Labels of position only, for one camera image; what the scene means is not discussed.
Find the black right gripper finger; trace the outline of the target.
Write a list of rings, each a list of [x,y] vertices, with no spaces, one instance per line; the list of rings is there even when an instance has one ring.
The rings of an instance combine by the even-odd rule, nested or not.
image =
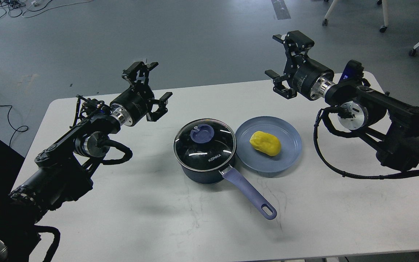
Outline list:
[[[315,45],[314,40],[300,31],[290,31],[286,35],[276,34],[273,40],[284,46],[286,68],[299,68],[309,58],[308,52]]]
[[[298,92],[294,88],[287,88],[282,84],[282,82],[291,80],[291,74],[284,74],[283,76],[276,73],[274,70],[266,70],[265,71],[266,76],[269,76],[269,78],[273,81],[273,91],[283,96],[286,99],[292,99],[295,98],[298,94]]]

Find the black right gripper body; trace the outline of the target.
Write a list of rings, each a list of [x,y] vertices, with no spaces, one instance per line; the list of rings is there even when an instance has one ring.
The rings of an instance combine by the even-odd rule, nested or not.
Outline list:
[[[334,78],[333,70],[311,58],[288,58],[284,74],[291,77],[287,80],[289,87],[311,101],[322,98]]]

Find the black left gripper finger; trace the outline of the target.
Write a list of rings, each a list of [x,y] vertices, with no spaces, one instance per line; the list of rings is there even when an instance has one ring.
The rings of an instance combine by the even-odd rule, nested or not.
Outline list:
[[[149,86],[149,73],[158,66],[158,62],[145,64],[143,61],[134,62],[129,68],[123,70],[122,79],[127,81],[131,87],[139,84]]]
[[[168,112],[167,104],[169,98],[172,95],[173,92],[166,92],[160,99],[148,99],[148,111],[146,113],[146,118],[148,122],[156,122]],[[155,111],[153,111],[153,106],[158,106],[158,108]]]

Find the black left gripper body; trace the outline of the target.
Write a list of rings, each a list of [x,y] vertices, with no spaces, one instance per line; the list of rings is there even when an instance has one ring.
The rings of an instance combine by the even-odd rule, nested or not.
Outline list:
[[[132,127],[151,112],[151,100],[154,98],[155,95],[148,86],[130,86],[110,103],[110,108],[123,114],[124,120],[121,120],[121,124]]]

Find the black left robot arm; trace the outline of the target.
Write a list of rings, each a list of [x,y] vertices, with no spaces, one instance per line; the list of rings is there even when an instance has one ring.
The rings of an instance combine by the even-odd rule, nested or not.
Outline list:
[[[0,262],[27,262],[50,233],[53,240],[43,261],[52,261],[60,244],[60,231],[38,225],[48,211],[77,201],[92,190],[92,176],[100,165],[129,161],[132,150],[110,139],[121,126],[134,126],[143,117],[156,122],[167,113],[171,92],[156,99],[149,85],[150,71],[158,62],[133,63],[123,70],[129,87],[109,105],[103,100],[77,96],[75,119],[69,131],[35,158],[38,170],[9,194],[0,195]]]

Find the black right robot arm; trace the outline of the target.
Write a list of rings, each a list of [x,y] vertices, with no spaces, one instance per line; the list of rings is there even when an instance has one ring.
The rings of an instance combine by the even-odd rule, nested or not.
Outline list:
[[[411,106],[371,88],[364,67],[348,61],[338,83],[334,72],[309,57],[314,41],[300,31],[272,37],[284,46],[286,65],[282,75],[273,70],[265,74],[273,81],[273,91],[286,99],[301,94],[310,101],[323,98],[313,126],[313,144],[321,161],[342,177],[366,180],[419,177],[419,107]],[[381,164],[395,174],[364,176],[351,174],[328,163],[321,153],[319,125],[329,133],[346,139],[359,138],[376,151]]]

